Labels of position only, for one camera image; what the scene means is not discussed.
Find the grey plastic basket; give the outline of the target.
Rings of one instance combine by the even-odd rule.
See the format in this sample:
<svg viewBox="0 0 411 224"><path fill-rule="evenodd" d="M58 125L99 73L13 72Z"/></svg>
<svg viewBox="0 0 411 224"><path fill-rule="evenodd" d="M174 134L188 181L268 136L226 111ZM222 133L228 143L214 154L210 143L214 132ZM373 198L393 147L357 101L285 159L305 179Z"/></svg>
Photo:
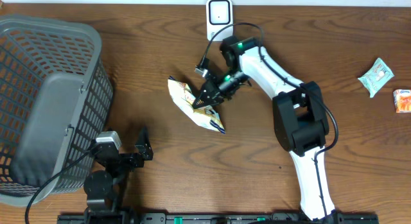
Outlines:
<svg viewBox="0 0 411 224"><path fill-rule="evenodd" d="M16 207L83 186L113 88L86 24L1 17L1 202Z"/></svg>

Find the orange tissue pack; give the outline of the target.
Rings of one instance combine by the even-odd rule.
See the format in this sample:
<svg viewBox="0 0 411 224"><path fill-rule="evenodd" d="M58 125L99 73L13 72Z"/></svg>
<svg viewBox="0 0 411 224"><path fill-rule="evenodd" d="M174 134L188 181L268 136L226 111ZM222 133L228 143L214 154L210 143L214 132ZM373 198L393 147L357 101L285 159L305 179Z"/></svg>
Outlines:
<svg viewBox="0 0 411 224"><path fill-rule="evenodd" d="M407 89L396 89L393 92L396 113L411 112L411 92Z"/></svg>

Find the white barcode scanner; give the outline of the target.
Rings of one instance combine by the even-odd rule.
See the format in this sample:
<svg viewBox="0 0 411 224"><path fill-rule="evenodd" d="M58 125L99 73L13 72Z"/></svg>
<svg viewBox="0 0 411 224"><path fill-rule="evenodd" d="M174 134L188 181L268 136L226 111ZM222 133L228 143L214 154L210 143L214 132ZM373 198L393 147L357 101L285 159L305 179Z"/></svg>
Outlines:
<svg viewBox="0 0 411 224"><path fill-rule="evenodd" d="M231 0L208 0L206 5L207 39L210 41L222 28L233 24Z"/></svg>

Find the yellow snack bag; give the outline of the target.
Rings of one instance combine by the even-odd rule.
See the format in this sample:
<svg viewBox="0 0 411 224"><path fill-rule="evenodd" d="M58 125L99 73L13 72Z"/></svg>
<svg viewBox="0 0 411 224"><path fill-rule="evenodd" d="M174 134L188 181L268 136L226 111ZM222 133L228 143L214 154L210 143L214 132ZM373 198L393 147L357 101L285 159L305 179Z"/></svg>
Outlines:
<svg viewBox="0 0 411 224"><path fill-rule="evenodd" d="M188 84L178 82L170 76L168 78L168 90L174 104L196 125L225 134L225 128L220 121L220 116L212 106L208 105L202 108L193 108L195 96Z"/></svg>

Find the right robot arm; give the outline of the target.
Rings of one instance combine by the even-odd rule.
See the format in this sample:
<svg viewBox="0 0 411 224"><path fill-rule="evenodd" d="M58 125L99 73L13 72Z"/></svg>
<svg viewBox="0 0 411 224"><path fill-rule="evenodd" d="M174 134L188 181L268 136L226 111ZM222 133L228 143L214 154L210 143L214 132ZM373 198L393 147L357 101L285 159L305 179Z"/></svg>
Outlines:
<svg viewBox="0 0 411 224"><path fill-rule="evenodd" d="M254 80L272 100L274 132L293 160L301 192L301 210L312 221L325 221L335 206L325 170L328 122L333 119L315 82L304 83L287 73L255 38L228 37L220 44L229 70L216 76L203 56L195 71L205 78L193 108L215 106L231 99Z"/></svg>

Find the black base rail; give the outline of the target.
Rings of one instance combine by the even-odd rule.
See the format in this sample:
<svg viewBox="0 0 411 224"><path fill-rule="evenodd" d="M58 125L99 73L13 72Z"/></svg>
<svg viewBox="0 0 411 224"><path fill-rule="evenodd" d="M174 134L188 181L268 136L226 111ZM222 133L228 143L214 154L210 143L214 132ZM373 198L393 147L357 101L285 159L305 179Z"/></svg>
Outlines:
<svg viewBox="0 0 411 224"><path fill-rule="evenodd" d="M276 223L329 223L378 224L375 214L348 214L332 212L321 220L310 220L301 212L275 212L272 214L165 214L160 212L136 213L132 209L119 211L92 211L65 213L57 217L57 224L276 224Z"/></svg>

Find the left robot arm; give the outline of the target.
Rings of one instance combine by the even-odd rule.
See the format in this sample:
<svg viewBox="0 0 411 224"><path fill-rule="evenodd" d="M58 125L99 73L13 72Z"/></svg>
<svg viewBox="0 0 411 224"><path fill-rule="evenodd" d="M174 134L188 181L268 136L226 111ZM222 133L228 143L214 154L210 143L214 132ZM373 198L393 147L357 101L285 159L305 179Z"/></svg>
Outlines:
<svg viewBox="0 0 411 224"><path fill-rule="evenodd" d="M142 128L133 153L120 153L121 140L115 131L102 132L93 140L90 151L94 161L104 167L91 173L83 184L87 195L84 223L139 223L132 208L122 206L128 176L153 159L147 128Z"/></svg>

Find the teal wet wipes pack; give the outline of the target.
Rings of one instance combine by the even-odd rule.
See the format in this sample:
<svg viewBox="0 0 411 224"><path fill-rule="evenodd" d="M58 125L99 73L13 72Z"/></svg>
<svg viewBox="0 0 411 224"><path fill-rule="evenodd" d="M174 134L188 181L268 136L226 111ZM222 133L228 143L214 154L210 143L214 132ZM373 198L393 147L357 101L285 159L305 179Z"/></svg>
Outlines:
<svg viewBox="0 0 411 224"><path fill-rule="evenodd" d="M373 98L376 93L394 77L392 70L381 59L377 58L373 66L358 80L369 91L370 98Z"/></svg>

